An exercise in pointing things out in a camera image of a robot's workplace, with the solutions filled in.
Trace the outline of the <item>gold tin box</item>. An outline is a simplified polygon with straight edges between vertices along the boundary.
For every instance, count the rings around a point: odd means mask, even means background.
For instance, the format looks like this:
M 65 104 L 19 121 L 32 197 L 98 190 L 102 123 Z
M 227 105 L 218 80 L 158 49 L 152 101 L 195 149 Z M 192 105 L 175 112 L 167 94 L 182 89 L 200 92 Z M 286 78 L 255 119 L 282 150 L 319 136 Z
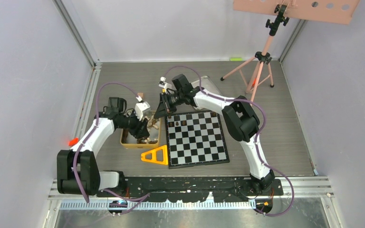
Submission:
M 126 149 L 154 149 L 160 146 L 162 119 L 151 117 L 148 121 L 148 137 L 134 138 L 128 130 L 122 130 L 120 143 Z

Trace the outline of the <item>black white folding chessboard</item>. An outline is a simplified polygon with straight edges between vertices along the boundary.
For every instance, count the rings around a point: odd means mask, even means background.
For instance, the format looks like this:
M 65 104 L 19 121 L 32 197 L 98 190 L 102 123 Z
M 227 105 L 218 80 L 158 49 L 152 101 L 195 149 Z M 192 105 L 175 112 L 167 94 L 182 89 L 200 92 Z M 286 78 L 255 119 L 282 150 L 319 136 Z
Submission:
M 230 162 L 221 117 L 211 113 L 186 112 L 164 118 L 169 169 Z

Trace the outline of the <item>tin lid with bears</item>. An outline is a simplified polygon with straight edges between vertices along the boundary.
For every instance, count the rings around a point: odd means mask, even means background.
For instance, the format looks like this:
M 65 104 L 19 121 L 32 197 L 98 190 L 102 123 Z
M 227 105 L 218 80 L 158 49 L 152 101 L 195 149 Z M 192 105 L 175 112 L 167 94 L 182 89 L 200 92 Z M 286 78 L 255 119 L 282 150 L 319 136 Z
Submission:
M 201 76 L 201 82 L 202 87 L 206 90 L 208 90 L 211 93 L 214 93 L 216 95 L 222 95 L 221 91 L 217 88 L 217 86 L 211 81 L 211 79 L 208 76 Z M 191 81 L 190 82 L 192 86 L 195 88 L 199 86 L 199 79 Z M 193 107 L 194 110 L 199 111 L 202 108 L 199 107 Z

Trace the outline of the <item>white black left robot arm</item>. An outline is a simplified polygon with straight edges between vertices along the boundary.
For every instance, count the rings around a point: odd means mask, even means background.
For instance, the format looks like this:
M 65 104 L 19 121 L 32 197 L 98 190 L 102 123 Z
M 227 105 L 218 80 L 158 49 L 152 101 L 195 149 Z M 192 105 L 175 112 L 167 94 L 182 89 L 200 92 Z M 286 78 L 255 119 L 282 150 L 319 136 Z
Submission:
M 150 105 L 142 100 L 130 114 L 123 98 L 110 97 L 108 104 L 94 117 L 91 127 L 79 142 L 57 154 L 57 189 L 62 194 L 93 196 L 108 189 L 114 196 L 126 193 L 122 171 L 99 171 L 96 156 L 104 142 L 117 129 L 127 130 L 134 138 L 149 137 L 147 129 Z

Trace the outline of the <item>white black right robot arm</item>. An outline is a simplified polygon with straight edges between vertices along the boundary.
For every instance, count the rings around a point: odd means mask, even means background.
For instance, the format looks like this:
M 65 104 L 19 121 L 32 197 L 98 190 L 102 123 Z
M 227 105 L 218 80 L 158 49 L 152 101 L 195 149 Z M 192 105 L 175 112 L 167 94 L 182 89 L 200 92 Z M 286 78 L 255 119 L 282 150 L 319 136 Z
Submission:
M 172 79 L 175 89 L 165 77 L 161 77 L 159 87 L 164 89 L 154 117 L 166 117 L 177 110 L 178 105 L 186 104 L 218 113 L 224 118 L 229 135 L 240 143 L 250 167 L 252 188 L 259 195 L 271 189 L 275 173 L 266 162 L 259 140 L 260 120 L 253 110 L 254 103 L 244 96 L 230 98 L 212 93 L 200 85 L 193 87 L 185 75 Z

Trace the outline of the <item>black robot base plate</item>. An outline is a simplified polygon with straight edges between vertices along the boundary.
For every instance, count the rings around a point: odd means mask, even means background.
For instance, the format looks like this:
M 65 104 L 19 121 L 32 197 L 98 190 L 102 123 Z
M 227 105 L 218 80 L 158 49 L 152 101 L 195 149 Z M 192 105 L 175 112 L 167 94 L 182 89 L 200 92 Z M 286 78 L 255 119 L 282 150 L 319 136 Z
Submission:
M 266 189 L 250 178 L 243 176 L 181 176 L 181 177 L 126 177 L 115 188 L 100 190 L 98 197 L 120 195 L 141 198 L 147 195 L 148 202 L 183 203 L 204 202 L 213 198 L 215 202 L 244 202 L 248 199 L 282 196 L 281 181 L 275 179 Z

